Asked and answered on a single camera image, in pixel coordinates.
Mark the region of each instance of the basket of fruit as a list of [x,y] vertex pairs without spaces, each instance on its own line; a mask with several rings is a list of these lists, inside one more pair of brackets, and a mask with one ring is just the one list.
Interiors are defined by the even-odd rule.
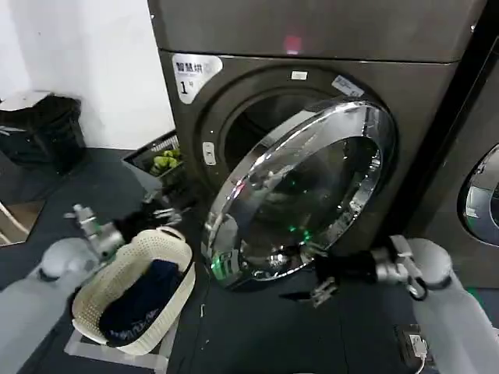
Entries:
[[123,159],[123,163],[147,193],[162,191],[173,206],[183,208],[192,203],[176,131],[132,152]]

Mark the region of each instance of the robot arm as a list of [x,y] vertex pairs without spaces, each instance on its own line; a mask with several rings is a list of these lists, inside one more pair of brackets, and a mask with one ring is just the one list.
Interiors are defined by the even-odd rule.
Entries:
[[441,374],[498,373],[497,333],[456,277],[447,251],[421,238],[390,240],[371,252],[318,256],[317,276],[323,283],[310,293],[314,305],[329,298],[344,279],[402,285]]
[[41,263],[24,279],[0,292],[0,371],[17,374],[66,310],[68,299],[106,265],[119,247],[146,228],[174,225],[180,214],[158,209],[149,199],[123,220],[99,224],[89,207],[74,206],[85,240],[66,238],[52,244]]
[[396,237],[397,253],[409,248],[416,272],[408,271],[406,285],[413,297],[414,316],[441,374],[493,374],[499,371],[497,333],[478,301],[452,270],[451,258],[426,239]]

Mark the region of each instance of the electrical cable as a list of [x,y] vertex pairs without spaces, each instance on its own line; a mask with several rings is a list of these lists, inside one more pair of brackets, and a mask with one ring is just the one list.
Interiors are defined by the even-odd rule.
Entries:
[[426,363],[426,356],[421,356],[421,365],[419,366],[419,368],[417,369],[416,373],[415,374],[421,374],[421,372],[423,371],[424,369],[424,365]]

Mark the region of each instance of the dark cloth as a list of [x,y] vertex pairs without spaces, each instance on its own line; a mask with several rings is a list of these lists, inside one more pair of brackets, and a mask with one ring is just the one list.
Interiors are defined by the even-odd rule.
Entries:
[[146,272],[113,301],[99,319],[99,330],[111,347],[137,340],[156,320],[180,285],[176,263],[154,260]]

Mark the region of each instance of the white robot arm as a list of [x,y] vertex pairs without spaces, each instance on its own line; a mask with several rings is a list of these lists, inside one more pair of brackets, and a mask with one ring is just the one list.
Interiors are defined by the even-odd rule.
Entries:
[[[438,371],[441,374],[499,372],[497,332],[478,301],[456,277],[447,251],[421,238],[394,237],[392,242],[398,256],[392,263],[400,269],[399,274],[407,274],[404,282],[413,296],[414,316]],[[380,281],[396,278],[383,268],[377,266]]]
[[0,370],[17,374],[66,310],[73,292],[124,244],[112,223],[100,225],[90,208],[73,215],[87,240],[52,244],[24,279],[0,292]]

